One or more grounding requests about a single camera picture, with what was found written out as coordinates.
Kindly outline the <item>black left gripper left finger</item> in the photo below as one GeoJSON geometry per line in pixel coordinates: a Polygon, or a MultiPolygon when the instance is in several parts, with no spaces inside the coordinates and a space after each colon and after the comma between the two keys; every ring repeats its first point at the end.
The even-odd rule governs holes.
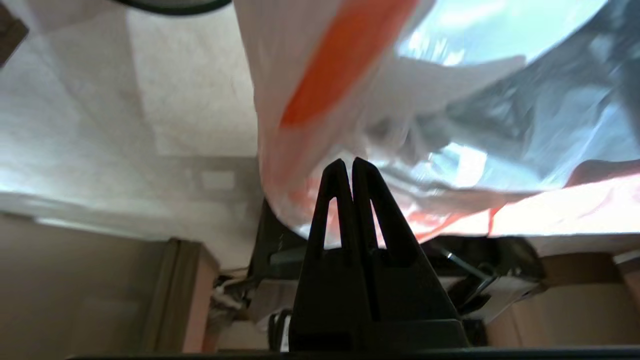
{"type": "Polygon", "coordinates": [[[338,159],[318,188],[310,234],[294,303],[293,328],[359,328],[374,322],[371,261],[375,248],[368,162],[351,171],[338,159]],[[340,247],[325,248],[331,201],[336,202],[340,247]]]}

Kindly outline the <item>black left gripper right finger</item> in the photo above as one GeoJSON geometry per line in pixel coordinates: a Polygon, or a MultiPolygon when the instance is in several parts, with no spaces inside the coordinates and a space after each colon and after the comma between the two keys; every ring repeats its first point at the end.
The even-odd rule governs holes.
{"type": "Polygon", "coordinates": [[[373,321],[452,319],[453,305],[380,171],[356,158],[352,187],[373,321]]]}

